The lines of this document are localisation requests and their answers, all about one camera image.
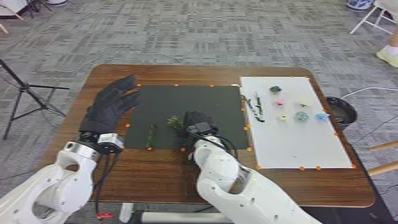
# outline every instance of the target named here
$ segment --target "black mat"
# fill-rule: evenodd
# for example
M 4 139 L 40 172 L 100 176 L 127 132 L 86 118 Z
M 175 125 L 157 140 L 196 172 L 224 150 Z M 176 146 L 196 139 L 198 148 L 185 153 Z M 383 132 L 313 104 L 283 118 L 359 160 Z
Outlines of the black mat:
M 180 148 L 176 132 L 168 119 L 176 115 L 184 120 L 187 111 L 200 111 L 214 118 L 221 135 L 239 149 L 249 147 L 240 90 L 233 86 L 146 86 L 141 89 L 141 104 L 136 108 L 125 146 L 144 149 L 152 124 L 157 123 L 155 149 Z

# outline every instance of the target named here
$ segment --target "tripod stand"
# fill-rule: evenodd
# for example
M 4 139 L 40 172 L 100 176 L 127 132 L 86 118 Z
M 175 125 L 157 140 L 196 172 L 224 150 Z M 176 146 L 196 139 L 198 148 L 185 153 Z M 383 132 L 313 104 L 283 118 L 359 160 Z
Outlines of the tripod stand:
M 13 125 L 13 121 L 17 119 L 20 119 L 22 117 L 25 117 L 29 114 L 33 114 L 36 111 L 41 110 L 49 110 L 52 111 L 56 114 L 59 114 L 61 116 L 66 117 L 66 114 L 63 113 L 63 111 L 59 110 L 59 108 L 50 104 L 50 99 L 54 96 L 54 92 L 57 89 L 70 89 L 66 87 L 57 87 L 57 86 L 43 86 L 43 85 L 31 85 L 29 83 L 25 83 L 20 79 L 20 77 L 17 76 L 15 71 L 11 70 L 4 60 L 0 59 L 0 66 L 4 67 L 13 79 L 17 80 L 17 83 L 20 85 L 18 90 L 18 97 L 17 97 L 17 103 L 15 103 L 15 108 L 13 108 L 13 113 L 11 113 L 11 117 L 9 117 L 9 124 L 8 124 L 8 128 L 6 128 L 6 132 L 4 132 L 4 140 L 8 139 L 9 136 L 9 130 L 11 130 L 11 125 Z M 47 99 L 38 95 L 38 93 L 33 90 L 34 88 L 43 88 L 43 89 L 52 89 L 50 95 L 47 97 Z M 17 116 L 17 109 L 18 109 L 18 105 L 20 105 L 20 100 L 22 100 L 22 94 L 27 93 L 36 101 L 36 103 L 40 104 L 40 108 L 36 108 L 34 110 L 31 110 L 27 113 L 24 113 L 20 116 Z

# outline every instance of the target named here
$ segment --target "blue object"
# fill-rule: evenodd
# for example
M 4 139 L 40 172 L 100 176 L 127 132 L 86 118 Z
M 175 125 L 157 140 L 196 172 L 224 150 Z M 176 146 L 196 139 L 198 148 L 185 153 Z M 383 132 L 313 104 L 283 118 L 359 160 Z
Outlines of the blue object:
M 374 5 L 375 0 L 347 0 L 347 7 L 356 11 L 367 11 Z
M 320 121 L 327 121 L 329 120 L 329 114 L 317 114 L 315 117 L 317 117 L 317 119 Z
M 310 119 L 310 116 L 308 116 L 308 113 L 306 112 L 297 112 L 295 113 L 295 119 L 301 121 L 301 122 L 306 122 L 308 119 Z

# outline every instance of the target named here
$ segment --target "white board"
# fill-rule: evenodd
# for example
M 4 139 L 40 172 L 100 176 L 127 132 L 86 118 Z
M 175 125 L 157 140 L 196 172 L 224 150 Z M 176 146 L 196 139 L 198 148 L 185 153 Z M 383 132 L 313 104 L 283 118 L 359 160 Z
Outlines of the white board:
M 279 86 L 279 94 L 271 87 Z M 253 110 L 246 104 L 249 114 L 253 144 L 258 165 L 262 168 L 352 168 L 352 162 L 338 136 L 333 123 L 317 119 L 326 113 L 319 96 L 306 77 L 242 77 L 242 94 L 256 105 L 256 94 L 262 100 L 263 120 L 255 118 Z M 310 115 L 306 122 L 295 119 L 295 113 Z

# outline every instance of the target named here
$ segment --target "red object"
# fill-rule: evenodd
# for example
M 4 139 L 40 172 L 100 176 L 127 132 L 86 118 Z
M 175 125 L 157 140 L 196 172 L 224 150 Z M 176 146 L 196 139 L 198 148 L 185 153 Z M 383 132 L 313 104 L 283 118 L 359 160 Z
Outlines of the red object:
M 114 213 L 112 212 L 102 212 L 98 213 L 98 219 L 112 219 L 114 218 Z

